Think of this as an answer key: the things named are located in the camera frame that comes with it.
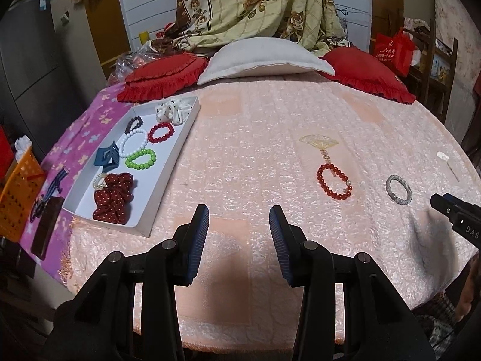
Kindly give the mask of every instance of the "green beaded bracelet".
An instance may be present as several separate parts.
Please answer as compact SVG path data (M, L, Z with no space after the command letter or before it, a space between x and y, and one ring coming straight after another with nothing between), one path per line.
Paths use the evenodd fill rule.
M143 164L135 164L133 161L137 159L138 157L144 156L146 154L149 154L151 159L148 162L145 162ZM152 149L140 149L134 154L130 155L127 157L125 160L125 165L128 168L133 168L133 169L148 169L150 168L151 165L155 163L155 160L157 160L157 155Z

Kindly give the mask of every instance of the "ruffle trim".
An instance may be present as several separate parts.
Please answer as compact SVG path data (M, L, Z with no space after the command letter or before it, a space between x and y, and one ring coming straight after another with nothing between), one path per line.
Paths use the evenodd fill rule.
M172 68L168 71L162 72L163 65L172 63L169 60L179 59L179 57L187 57L187 60L185 62L183 62L181 65L176 66L175 68ZM171 76L173 74L179 73L179 72L183 71L184 69L186 69L197 58L198 57L196 57L194 54L186 53L186 52L183 52L182 54L176 54L176 55L173 55L173 56L159 58L158 60L149 62L148 64L145 64L144 66L141 66L136 71L129 74L129 76L126 77L125 82L126 83L135 83L135 82L141 81L141 80L148 80L148 79L155 79L155 78Z
M174 95L182 88L195 84L200 74L206 69L207 64L206 60L197 57L189 65L187 71L172 76L126 84L124 90L117 95L117 101L144 103Z
M323 74L321 72L319 72L319 74L332 81L337 81L354 89L358 89L359 91L363 91L371 95L381 96L388 100L395 100L399 103L413 104L416 100L416 96L412 93L409 93L407 89L401 90L398 88L392 88L386 84L370 83L366 80L358 80L353 77L345 77L338 74L336 76Z

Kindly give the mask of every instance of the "red pillow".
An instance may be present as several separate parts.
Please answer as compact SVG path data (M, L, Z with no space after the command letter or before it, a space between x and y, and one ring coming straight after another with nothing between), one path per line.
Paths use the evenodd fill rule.
M174 95L195 84L207 64L207 60L187 52L159 58L129 74L117 100L146 102Z
M322 59L336 71L335 76L319 72L330 80L399 103L412 104L416 100L386 65L358 48L335 48Z

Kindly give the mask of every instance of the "purple floral blanket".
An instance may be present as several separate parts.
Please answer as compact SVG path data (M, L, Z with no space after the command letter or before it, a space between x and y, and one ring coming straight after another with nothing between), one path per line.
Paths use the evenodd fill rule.
M40 191L44 194L52 179L62 167L68 175L61 181L60 195L66 197L75 180L80 175L85 162L95 152L99 143L110 129L132 107L131 103L119 103L116 96L124 84L113 85L98 93L90 107L64 132L62 137L47 154L41 166L47 172L47 179ZM54 279L61 282L59 269L62 259L68 257L70 222L72 215L61 210L55 224L45 260L40 260L30 251L39 219L25 225L20 245Z

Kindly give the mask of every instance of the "pillow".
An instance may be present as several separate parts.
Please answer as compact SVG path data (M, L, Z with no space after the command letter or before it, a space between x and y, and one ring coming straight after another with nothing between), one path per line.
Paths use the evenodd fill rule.
M335 48L322 59L336 70L335 76L320 72L328 79L399 103L416 100L386 65L358 48Z
M187 52L159 58L129 74L117 100L146 102L169 97L195 84L206 66L206 60Z
M199 76L198 85L223 77L274 76L309 71L335 74L297 43L280 38L247 38L220 49Z

